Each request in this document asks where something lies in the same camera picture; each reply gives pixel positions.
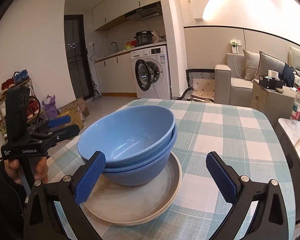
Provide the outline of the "person's left hand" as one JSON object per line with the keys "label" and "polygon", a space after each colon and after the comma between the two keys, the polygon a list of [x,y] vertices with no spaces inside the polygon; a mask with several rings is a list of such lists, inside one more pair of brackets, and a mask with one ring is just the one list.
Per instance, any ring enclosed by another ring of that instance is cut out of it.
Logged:
{"label": "person's left hand", "polygon": [[[21,185],[21,178],[18,174],[19,160],[5,160],[4,164],[7,175],[12,178],[15,183]],[[43,183],[47,183],[49,180],[47,174],[48,170],[49,167],[47,165],[47,158],[41,157],[36,166],[36,173],[34,175],[35,180],[41,180]]]}

